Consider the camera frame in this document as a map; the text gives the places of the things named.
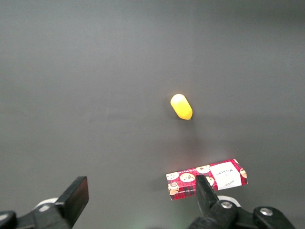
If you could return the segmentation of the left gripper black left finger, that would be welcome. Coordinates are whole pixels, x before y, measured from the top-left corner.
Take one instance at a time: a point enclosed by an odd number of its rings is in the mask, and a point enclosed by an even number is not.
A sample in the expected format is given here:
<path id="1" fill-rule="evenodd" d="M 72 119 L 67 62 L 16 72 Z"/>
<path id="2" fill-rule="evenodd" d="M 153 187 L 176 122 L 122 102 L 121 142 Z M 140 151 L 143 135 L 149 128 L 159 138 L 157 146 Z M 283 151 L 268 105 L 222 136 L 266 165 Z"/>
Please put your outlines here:
<path id="1" fill-rule="evenodd" d="M 55 206 L 68 224 L 73 227 L 89 201 L 86 176 L 77 177 L 58 197 Z"/>

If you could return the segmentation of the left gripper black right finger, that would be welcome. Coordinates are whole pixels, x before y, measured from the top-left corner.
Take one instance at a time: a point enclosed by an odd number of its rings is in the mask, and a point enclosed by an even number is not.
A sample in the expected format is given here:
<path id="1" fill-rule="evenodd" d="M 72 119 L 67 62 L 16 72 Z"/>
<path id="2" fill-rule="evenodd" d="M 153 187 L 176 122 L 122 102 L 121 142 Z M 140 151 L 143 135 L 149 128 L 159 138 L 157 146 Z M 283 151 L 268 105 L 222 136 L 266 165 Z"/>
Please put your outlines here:
<path id="1" fill-rule="evenodd" d="M 204 175 L 199 175 L 196 177 L 195 196 L 202 216 L 206 216 L 210 212 L 213 205 L 219 200 L 215 191 Z"/>

